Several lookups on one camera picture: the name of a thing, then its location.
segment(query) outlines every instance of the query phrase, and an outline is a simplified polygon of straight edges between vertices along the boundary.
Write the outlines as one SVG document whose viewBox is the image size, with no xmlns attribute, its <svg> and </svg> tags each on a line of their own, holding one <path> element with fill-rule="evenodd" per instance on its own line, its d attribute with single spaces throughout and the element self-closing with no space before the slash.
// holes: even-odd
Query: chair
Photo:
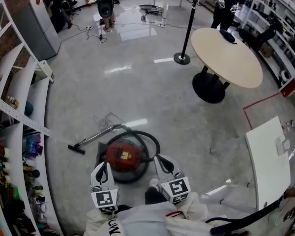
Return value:
<svg viewBox="0 0 295 236">
<path fill-rule="evenodd" d="M 276 28 L 274 25 L 270 25 L 267 30 L 259 34 L 257 37 L 252 35 L 250 32 L 244 29 L 239 29 L 239 35 L 242 38 L 243 43 L 247 43 L 249 48 L 252 48 L 254 51 L 259 51 L 262 44 L 266 41 L 272 39 L 276 34 Z"/>
</svg>

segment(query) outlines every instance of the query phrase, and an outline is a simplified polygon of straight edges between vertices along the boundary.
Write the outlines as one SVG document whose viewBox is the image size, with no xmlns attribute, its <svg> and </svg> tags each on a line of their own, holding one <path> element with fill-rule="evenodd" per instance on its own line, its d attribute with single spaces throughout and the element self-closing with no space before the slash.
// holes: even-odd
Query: pegboard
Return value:
<svg viewBox="0 0 295 236">
<path fill-rule="evenodd" d="M 24 114 L 21 114 L 16 109 L 12 108 L 10 105 L 8 105 L 6 102 L 0 99 L 0 110 L 6 113 L 7 115 L 11 116 L 12 118 L 18 120 L 23 125 L 26 125 L 46 136 L 50 136 L 50 130 L 48 128 L 45 128 L 44 126 L 38 124 L 37 122 L 31 120 Z"/>
</svg>

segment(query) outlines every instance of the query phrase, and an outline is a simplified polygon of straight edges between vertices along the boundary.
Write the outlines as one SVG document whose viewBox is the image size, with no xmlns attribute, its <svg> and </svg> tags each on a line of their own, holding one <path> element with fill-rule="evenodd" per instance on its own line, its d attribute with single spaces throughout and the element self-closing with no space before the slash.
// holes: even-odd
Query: gray refrigerator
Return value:
<svg viewBox="0 0 295 236">
<path fill-rule="evenodd" d="M 43 0 L 30 0 L 29 4 L 14 13 L 12 18 L 39 61 L 57 55 L 60 38 L 51 23 Z"/>
</svg>

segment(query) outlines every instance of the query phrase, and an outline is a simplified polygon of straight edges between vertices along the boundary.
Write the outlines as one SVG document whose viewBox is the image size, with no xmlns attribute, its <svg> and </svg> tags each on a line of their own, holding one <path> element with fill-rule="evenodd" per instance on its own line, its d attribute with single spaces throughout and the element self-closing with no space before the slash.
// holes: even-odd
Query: table base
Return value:
<svg viewBox="0 0 295 236">
<path fill-rule="evenodd" d="M 198 73 L 192 80 L 192 86 L 195 93 L 208 103 L 219 103 L 225 97 L 225 89 L 229 83 L 224 84 L 219 80 L 216 74 L 207 73 L 205 66 L 201 73 Z"/>
</svg>

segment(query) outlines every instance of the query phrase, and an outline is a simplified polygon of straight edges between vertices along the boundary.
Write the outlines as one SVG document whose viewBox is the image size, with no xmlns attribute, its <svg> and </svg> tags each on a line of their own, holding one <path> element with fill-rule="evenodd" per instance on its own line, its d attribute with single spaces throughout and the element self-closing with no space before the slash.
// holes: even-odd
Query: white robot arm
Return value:
<svg viewBox="0 0 295 236">
<path fill-rule="evenodd" d="M 172 204 L 177 204 L 188 197 L 191 191 L 188 177 L 185 177 L 178 163 L 166 155 L 154 157 L 158 186 L 161 193 Z M 118 209 L 119 188 L 115 185 L 111 166 L 108 162 L 100 163 L 90 175 L 91 196 L 95 207 L 102 213 Z"/>
</svg>

